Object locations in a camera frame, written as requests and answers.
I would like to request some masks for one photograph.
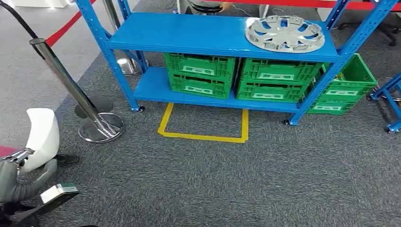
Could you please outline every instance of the carpet floor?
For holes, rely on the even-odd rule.
[[[171,7],[140,1],[134,10]],[[257,15],[256,6],[237,7]],[[280,9],[284,12],[274,12],[318,19],[313,9]],[[244,16],[234,8],[225,14]],[[363,14],[347,11],[341,21]],[[332,35],[341,45],[352,32]],[[394,63],[400,50],[375,32],[359,53],[380,78],[400,71]],[[164,64],[160,53],[147,56],[153,65]],[[134,87],[138,78],[129,81]],[[91,96],[111,98],[127,129],[110,143],[83,142],[75,101],[64,100],[57,111],[60,153],[81,161],[60,168],[49,186],[76,183],[81,194],[41,216],[43,226],[401,226],[401,137],[383,131],[386,121],[377,103],[361,100],[344,116],[307,115],[297,127],[281,124],[286,113],[249,111],[249,140],[235,144],[159,135],[166,103],[140,102],[146,110],[131,112],[102,56],[80,85]],[[240,121],[237,109],[174,105],[166,130],[239,136]]]

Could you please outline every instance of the crate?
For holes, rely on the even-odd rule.
[[[343,115],[354,107],[356,103],[357,102],[318,100],[311,105],[307,113]]]
[[[323,72],[325,72],[326,66],[322,66]],[[377,81],[369,68],[361,56],[356,53],[319,98],[324,100],[356,101],[366,95],[376,83]]]
[[[323,63],[278,61],[267,59],[245,60],[241,76],[247,82],[269,84],[309,84]]]
[[[233,79],[235,57],[185,53],[164,53],[164,57],[168,71],[183,72],[193,77],[217,79],[227,82]]]
[[[236,98],[253,101],[297,102],[308,85],[284,85],[241,82]]]
[[[193,95],[228,99],[232,82],[193,77],[192,74],[168,73],[173,91]]]

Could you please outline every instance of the shelf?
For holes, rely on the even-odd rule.
[[[132,13],[106,45],[110,49],[293,61],[335,62],[340,58],[323,22],[312,21],[323,29],[325,44],[322,48],[309,53],[283,53],[266,51],[248,42],[244,30],[254,20],[251,17]]]
[[[230,97],[227,100],[175,92],[170,90],[167,70],[165,68],[157,67],[148,68],[133,91],[133,96],[135,99],[147,101],[210,105],[286,113],[295,113],[298,111],[296,103],[238,100],[235,98],[233,92],[231,92]]]

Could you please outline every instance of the blue stand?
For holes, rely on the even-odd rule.
[[[379,90],[370,94],[370,98],[373,100],[378,100],[380,96],[385,96],[388,103],[390,104],[395,115],[397,115],[398,120],[392,124],[388,124],[386,127],[386,132],[390,134],[400,132],[401,128],[401,110],[398,104],[394,101],[391,96],[391,91],[393,89],[398,89],[401,93],[401,73],[395,76],[393,79],[389,80],[385,85],[383,85]]]
[[[309,53],[279,53],[260,49],[246,40],[244,31],[254,20],[253,18],[137,13],[130,11],[127,0],[119,0],[120,10],[125,22],[113,36],[109,36],[106,35],[89,0],[76,0],[79,10],[122,88],[131,110],[141,110],[136,100],[266,110],[292,113],[291,118],[286,120],[289,125],[298,124],[316,98],[376,29],[397,1],[380,0],[376,3],[375,8],[351,38],[343,47],[336,49],[330,35],[330,29],[348,3],[348,0],[338,0],[325,22],[313,21],[322,27],[325,35],[325,44],[322,48]],[[143,76],[134,91],[130,89],[120,66],[117,64],[113,49],[136,51]],[[235,99],[233,92],[228,100],[221,101],[171,91],[168,86],[166,69],[156,67],[147,69],[142,51],[331,62],[331,65],[301,103],[240,101]]]

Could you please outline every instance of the yellow tape marking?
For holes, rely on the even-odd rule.
[[[194,135],[186,133],[166,132],[165,131],[166,126],[168,120],[170,119],[171,112],[173,111],[173,106],[174,103],[168,103],[162,121],[160,122],[159,129],[157,130],[157,132],[162,136],[173,137],[173,138],[184,138],[190,140],[211,140],[211,141],[231,142],[231,143],[245,143],[245,141],[248,140],[248,127],[249,127],[248,110],[242,110],[241,138],[235,138],[235,137],[205,136],[205,135]]]

